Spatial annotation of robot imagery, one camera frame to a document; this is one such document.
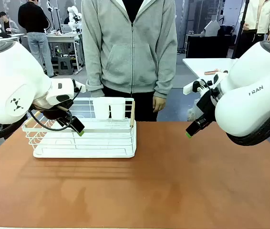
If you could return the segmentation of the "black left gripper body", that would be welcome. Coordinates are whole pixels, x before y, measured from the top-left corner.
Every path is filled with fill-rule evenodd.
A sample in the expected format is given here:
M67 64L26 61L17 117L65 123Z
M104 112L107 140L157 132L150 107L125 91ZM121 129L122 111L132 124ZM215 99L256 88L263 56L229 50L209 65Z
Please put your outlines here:
M56 120L59 118L66 118L69 116L68 110L73 105L73 101L65 101L55 105L48 110L42 110L42 114L49 120Z

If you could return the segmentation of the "person's left hand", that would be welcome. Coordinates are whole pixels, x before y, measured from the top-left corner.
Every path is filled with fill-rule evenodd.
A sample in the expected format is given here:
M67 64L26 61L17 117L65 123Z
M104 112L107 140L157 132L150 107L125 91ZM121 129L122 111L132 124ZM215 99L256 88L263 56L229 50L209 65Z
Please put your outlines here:
M153 96L153 112L158 113L166 106L166 99Z

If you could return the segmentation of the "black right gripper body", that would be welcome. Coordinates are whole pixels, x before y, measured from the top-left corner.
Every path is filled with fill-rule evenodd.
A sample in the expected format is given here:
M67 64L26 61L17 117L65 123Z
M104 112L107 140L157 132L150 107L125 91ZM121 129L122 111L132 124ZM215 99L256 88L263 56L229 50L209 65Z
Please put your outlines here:
M218 95L215 90L205 92L197 102L197 107L202 111L202 115L197 118L199 122L215 122L215 108L213 100Z

